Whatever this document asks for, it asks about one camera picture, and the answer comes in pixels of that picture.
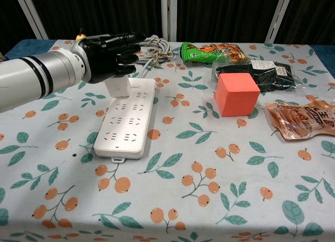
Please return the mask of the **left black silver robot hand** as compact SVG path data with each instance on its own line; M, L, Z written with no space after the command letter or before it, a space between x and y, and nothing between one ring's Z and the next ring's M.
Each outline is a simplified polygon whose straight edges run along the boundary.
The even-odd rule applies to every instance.
M137 53L145 34L129 32L90 36L75 42L71 52L78 55L85 67L82 80L97 84L108 78L119 78L136 71Z

